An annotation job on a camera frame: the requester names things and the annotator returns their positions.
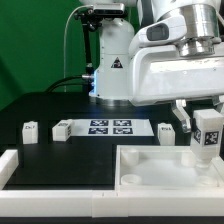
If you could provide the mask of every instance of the small white block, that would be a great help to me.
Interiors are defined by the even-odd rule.
[[[174,146],[175,145],[175,131],[171,124],[158,124],[158,139],[160,145]]]
[[[22,135],[23,135],[23,144],[37,144],[38,123],[33,121],[24,123]]]
[[[61,120],[52,129],[53,141],[66,142],[72,134],[73,120]]]

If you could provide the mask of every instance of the warning label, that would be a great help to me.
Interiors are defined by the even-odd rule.
[[[112,64],[111,68],[123,68],[120,59],[117,57],[114,63]]]

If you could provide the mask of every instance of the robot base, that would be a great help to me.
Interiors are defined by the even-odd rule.
[[[132,105],[128,99],[104,99],[96,96],[93,93],[89,94],[89,100],[91,103],[100,104],[108,107],[128,107]]]

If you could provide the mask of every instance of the green backdrop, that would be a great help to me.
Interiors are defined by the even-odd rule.
[[[65,24],[80,5],[78,0],[0,0],[0,110],[22,94],[44,91],[63,78]],[[96,66],[98,37],[90,36]],[[80,21],[71,22],[67,41],[67,76],[80,75],[85,72]]]

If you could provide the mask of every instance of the black table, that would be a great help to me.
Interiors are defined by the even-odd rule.
[[[211,108],[211,101],[188,103],[192,116],[196,109]],[[157,137],[71,137],[66,143],[52,141],[52,127],[63,119],[149,119],[154,133],[158,123],[171,123],[176,145],[189,145],[190,134],[170,105],[147,107],[106,107],[89,103],[83,93],[30,93],[0,112],[0,153],[18,149],[20,165],[4,190],[113,190],[117,145],[157,145]],[[24,122],[37,121],[39,143],[22,144]],[[222,218],[1,218],[0,223],[221,223]]]

